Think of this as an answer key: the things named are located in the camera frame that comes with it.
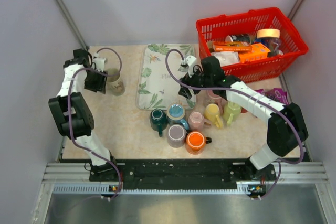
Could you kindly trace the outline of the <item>cream floral mug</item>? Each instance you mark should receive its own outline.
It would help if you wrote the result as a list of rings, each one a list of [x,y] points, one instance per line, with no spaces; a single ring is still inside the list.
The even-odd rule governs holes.
[[[125,92],[125,84],[120,71],[116,68],[107,69],[108,77],[106,85],[113,95],[120,96]]]

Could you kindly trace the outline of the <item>light blue butterfly mug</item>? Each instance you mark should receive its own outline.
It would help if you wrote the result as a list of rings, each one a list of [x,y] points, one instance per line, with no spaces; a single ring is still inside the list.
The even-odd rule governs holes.
[[[169,125],[179,124],[186,130],[190,129],[188,122],[186,120],[186,111],[181,105],[172,104],[167,109],[166,114]]]

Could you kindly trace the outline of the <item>dark green mug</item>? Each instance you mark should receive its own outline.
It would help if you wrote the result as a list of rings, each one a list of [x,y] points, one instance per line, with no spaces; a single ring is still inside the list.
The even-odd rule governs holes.
[[[158,132],[159,137],[163,136],[163,131],[167,128],[168,120],[166,113],[161,109],[154,109],[150,113],[150,124],[152,130]]]

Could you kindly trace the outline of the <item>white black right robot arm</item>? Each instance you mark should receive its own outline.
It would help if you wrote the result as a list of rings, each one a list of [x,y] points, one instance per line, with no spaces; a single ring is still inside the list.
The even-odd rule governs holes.
[[[211,90],[228,102],[235,103],[262,120],[267,126],[266,143],[247,160],[245,174],[252,180],[264,174],[264,168],[285,157],[308,138],[308,130],[300,107],[276,102],[251,89],[238,77],[226,75],[219,60],[204,58],[198,65],[194,56],[181,61],[186,72],[179,79],[179,95],[190,98],[201,90]]]

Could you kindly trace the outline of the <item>pink ghost pattern mug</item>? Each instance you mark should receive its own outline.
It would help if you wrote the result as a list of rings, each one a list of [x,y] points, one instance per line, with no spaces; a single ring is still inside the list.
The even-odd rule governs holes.
[[[216,95],[211,90],[206,91],[206,95],[204,98],[204,106],[208,106],[209,104],[216,104],[219,108],[222,108],[223,98],[220,95]]]

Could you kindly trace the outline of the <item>lime green faceted mug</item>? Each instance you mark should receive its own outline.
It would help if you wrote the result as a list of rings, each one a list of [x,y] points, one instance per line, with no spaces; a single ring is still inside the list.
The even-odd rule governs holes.
[[[241,106],[234,102],[227,102],[223,110],[223,119],[230,126],[241,114]]]

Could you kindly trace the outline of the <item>pale pink faceted mug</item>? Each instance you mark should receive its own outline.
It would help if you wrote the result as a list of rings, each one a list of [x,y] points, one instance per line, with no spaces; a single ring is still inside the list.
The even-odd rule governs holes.
[[[201,131],[204,128],[212,126],[212,122],[204,118],[204,116],[197,111],[192,112],[187,120],[192,131]]]

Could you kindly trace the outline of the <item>lilac purple mug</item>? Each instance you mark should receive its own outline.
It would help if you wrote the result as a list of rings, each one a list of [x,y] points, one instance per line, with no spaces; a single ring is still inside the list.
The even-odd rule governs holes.
[[[167,142],[173,148],[182,147],[185,144],[186,129],[179,125],[173,124],[167,131]]]

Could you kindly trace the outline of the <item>orange mug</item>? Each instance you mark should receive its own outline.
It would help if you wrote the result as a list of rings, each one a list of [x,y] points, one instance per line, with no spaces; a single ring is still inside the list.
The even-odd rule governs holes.
[[[190,154],[197,155],[204,150],[206,144],[211,142],[212,138],[206,137],[203,133],[191,131],[186,137],[185,148]]]

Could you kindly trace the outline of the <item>white plastic bag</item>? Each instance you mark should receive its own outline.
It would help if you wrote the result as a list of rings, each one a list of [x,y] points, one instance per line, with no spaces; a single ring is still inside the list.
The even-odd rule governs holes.
[[[219,60],[220,66],[225,67],[240,63],[238,52],[233,51],[215,51],[211,53],[211,56],[216,57]]]

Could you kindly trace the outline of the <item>floral white serving tray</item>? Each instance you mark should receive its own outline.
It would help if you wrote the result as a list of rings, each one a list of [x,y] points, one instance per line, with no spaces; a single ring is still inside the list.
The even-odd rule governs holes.
[[[166,110],[171,104],[177,103],[191,110],[196,105],[196,96],[186,99],[178,94],[180,85],[175,82],[165,65],[166,54],[177,49],[186,58],[195,55],[191,44],[148,44],[146,45],[140,67],[136,104],[139,109]]]

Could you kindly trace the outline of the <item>red plastic basket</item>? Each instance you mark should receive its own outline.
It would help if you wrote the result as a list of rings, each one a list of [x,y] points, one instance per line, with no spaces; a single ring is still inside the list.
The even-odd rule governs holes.
[[[200,58],[215,52],[237,52],[238,62],[222,69],[245,83],[277,78],[308,52],[294,24],[277,7],[200,19],[196,28]],[[261,29],[279,30],[279,39],[255,43]]]

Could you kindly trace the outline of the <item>black printed can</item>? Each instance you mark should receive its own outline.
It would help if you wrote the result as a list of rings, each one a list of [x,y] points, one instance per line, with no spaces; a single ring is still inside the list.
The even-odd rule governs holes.
[[[251,44],[251,38],[249,34],[228,35],[225,38],[225,42],[245,42]]]

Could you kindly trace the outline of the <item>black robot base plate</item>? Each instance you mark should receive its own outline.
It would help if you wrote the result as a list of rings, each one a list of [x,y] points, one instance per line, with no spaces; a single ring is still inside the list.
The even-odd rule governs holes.
[[[91,182],[122,181],[123,189],[235,189],[236,182],[268,182],[275,168],[257,170],[245,159],[119,159],[117,168],[93,176]]]

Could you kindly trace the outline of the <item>aluminium rail frame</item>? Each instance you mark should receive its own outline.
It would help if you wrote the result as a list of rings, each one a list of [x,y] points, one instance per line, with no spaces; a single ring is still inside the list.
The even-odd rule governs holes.
[[[321,162],[120,159],[46,166],[33,223],[335,223]]]

